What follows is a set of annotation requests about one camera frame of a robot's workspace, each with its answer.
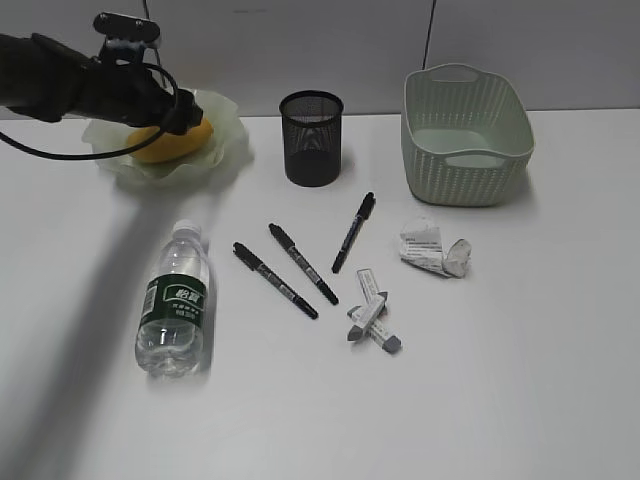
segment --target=bottle cap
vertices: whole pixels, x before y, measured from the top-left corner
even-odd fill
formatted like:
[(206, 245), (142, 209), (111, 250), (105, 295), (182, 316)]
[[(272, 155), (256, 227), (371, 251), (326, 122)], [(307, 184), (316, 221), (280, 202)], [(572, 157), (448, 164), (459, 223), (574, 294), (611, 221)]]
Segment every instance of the bottle cap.
[(178, 220), (176, 224), (173, 226), (173, 236), (178, 232), (191, 232), (198, 240), (200, 240), (200, 235), (202, 234), (202, 230), (200, 229), (200, 225), (192, 222), (191, 220), (183, 219)]

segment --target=pen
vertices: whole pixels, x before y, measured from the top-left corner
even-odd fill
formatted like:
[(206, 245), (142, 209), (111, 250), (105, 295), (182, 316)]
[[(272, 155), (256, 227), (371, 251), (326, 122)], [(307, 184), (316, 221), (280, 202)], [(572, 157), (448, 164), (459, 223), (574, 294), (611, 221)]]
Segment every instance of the pen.
[(278, 225), (274, 223), (269, 224), (269, 231), (271, 235), (275, 237), (280, 246), (284, 248), (284, 250), (289, 254), (289, 256), (293, 259), (294, 262), (298, 264), (298, 266), (302, 269), (304, 273), (307, 274), (309, 280), (313, 282), (313, 284), (318, 287), (318, 290), (322, 292), (322, 294), (327, 297), (327, 300), (331, 302), (332, 305), (338, 304), (338, 297), (331, 291), (329, 286), (325, 283), (318, 272), (316, 272), (307, 259), (302, 256), (302, 254), (296, 248), (296, 244), (291, 240), (291, 237), (286, 234), (286, 232)]
[(278, 277), (273, 271), (267, 267), (262, 260), (256, 257), (247, 247), (241, 243), (233, 244), (233, 253), (236, 254), (244, 264), (251, 270), (257, 270), (271, 285), (276, 287), (280, 293), (287, 297), (294, 305), (300, 310), (306, 313), (309, 317), (318, 318), (318, 312), (316, 312), (311, 305), (309, 305), (304, 298), (298, 295), (293, 289), (284, 283), (280, 277)]
[(345, 258), (347, 258), (351, 245), (353, 245), (356, 235), (358, 235), (358, 232), (360, 231), (360, 227), (362, 227), (364, 221), (369, 218), (369, 215), (371, 215), (371, 210), (373, 210), (373, 205), (375, 205), (375, 203), (376, 199), (373, 196), (373, 192), (367, 193), (364, 200), (362, 200), (362, 205), (360, 205), (358, 213), (356, 213), (356, 218), (353, 219), (351, 228), (347, 232), (347, 237), (344, 239), (344, 242), (342, 242), (342, 247), (340, 247), (340, 251), (333, 262), (333, 266), (331, 267), (331, 271), (333, 273), (338, 273), (342, 268), (342, 264), (344, 263)]

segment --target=pen holder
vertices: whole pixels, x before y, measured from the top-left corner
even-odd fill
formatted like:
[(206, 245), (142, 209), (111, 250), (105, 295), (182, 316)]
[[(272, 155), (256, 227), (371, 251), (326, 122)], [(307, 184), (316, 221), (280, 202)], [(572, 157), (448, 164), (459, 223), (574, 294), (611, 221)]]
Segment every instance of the pen holder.
[(280, 103), (284, 169), (303, 187), (322, 187), (340, 174), (342, 101), (327, 92), (307, 90)]

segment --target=water bottle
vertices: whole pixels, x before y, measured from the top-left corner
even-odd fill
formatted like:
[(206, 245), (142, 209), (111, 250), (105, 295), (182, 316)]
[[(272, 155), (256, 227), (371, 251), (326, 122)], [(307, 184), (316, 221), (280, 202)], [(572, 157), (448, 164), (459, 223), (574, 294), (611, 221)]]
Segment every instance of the water bottle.
[(202, 354), (209, 265), (200, 227), (180, 220), (153, 268), (136, 339), (138, 365), (153, 376), (180, 377)]

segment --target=white tabletop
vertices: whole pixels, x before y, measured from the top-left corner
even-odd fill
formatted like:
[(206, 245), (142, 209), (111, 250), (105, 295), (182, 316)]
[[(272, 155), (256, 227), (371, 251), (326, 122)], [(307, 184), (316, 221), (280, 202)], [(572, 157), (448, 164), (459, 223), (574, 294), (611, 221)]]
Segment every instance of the white tabletop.
[[(0, 145), (0, 471), (82, 480), (640, 477), (640, 112), (532, 113), (530, 181), (487, 209), (409, 193), (398, 116), (344, 120), (344, 169), (283, 173), (280, 121), (246, 119), (255, 159), (204, 192), (136, 196), (91, 162)], [(83, 120), (4, 121), (86, 151)], [(342, 272), (363, 195), (377, 204)], [(418, 215), (473, 245), (463, 280), (400, 262)], [(172, 223), (201, 222), (219, 284), (210, 369), (146, 378), (133, 346)], [(271, 238), (279, 223), (337, 293), (331, 306)], [(242, 241), (320, 313), (305, 317), (233, 254)], [(346, 341), (358, 268), (389, 291), (404, 349)]]

